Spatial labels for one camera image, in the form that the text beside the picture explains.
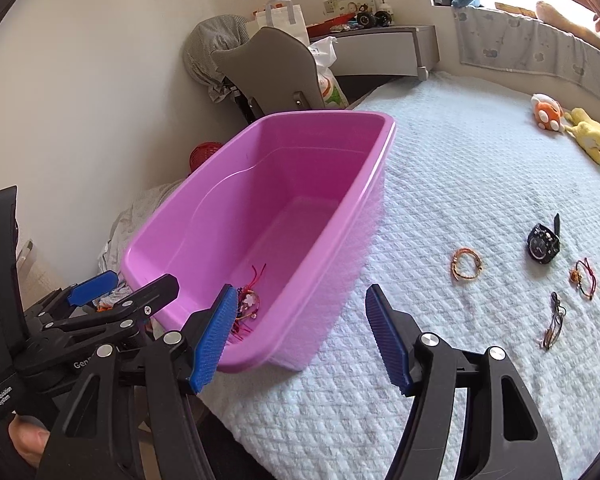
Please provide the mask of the left hand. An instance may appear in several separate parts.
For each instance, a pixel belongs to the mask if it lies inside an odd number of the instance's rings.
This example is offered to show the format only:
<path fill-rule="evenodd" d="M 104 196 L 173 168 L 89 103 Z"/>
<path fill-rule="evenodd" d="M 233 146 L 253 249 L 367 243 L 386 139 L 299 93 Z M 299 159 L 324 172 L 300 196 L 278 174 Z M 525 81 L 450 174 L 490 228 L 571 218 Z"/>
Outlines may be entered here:
<path fill-rule="evenodd" d="M 16 415 L 8 425 L 8 434 L 16 452 L 27 464 L 38 469 L 50 432 Z"/>

